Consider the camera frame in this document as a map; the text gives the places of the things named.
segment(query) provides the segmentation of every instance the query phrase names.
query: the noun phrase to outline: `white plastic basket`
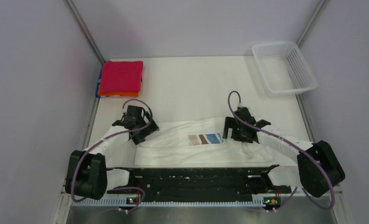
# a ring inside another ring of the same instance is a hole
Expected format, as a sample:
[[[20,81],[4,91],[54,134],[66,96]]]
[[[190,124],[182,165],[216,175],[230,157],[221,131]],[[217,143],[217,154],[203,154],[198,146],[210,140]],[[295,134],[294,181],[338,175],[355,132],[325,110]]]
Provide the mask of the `white plastic basket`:
[[[297,44],[258,44],[252,47],[252,52],[268,96],[301,94],[318,87],[318,82]]]

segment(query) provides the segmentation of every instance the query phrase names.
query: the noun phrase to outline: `gray wall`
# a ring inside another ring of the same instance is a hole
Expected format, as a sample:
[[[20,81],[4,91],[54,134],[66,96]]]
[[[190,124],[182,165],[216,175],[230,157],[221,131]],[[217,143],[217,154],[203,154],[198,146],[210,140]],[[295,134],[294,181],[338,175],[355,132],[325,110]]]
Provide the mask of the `gray wall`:
[[[0,0],[0,223],[52,222],[99,68],[63,0]]]
[[[305,94],[320,139],[344,171],[357,223],[369,223],[369,0],[330,1],[302,52],[319,87]]]
[[[319,0],[74,0],[106,59],[251,54],[296,41]]]

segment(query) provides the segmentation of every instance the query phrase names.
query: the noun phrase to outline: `white cloth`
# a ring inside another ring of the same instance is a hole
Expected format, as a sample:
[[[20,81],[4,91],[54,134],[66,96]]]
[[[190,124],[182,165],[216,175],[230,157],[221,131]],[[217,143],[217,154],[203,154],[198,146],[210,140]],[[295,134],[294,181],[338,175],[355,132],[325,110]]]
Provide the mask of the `white cloth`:
[[[231,138],[220,144],[192,145],[189,135],[222,134],[225,118],[159,123],[160,131],[148,136],[136,149],[136,166],[175,166],[260,163],[274,160],[272,149]]]

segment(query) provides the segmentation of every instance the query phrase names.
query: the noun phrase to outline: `white table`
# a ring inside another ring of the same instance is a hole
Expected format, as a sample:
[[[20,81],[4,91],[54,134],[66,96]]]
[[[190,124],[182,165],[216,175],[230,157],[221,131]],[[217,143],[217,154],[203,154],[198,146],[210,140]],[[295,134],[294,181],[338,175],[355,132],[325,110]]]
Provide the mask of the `white table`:
[[[142,91],[139,99],[153,110],[158,124],[165,121],[200,120],[231,116],[227,96],[237,90],[242,105],[252,115],[270,121],[278,129],[308,140],[296,97],[269,98],[257,74],[252,56],[168,57],[114,59],[113,61],[144,62]],[[99,101],[90,144],[104,135],[111,124],[122,117],[122,104],[128,98],[101,98]],[[238,99],[232,97],[232,105]],[[107,161],[107,167],[134,167],[135,149],[123,147]],[[295,165],[287,157],[276,154],[271,163],[238,164],[238,166]]]

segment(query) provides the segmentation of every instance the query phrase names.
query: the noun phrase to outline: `folded red cloth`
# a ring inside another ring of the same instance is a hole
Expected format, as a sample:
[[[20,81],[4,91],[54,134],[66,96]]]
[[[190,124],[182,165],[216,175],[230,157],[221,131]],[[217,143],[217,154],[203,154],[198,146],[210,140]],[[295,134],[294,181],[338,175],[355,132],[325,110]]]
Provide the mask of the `folded red cloth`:
[[[101,93],[113,92],[139,92],[143,62],[112,62],[103,65],[102,78],[100,80]]]

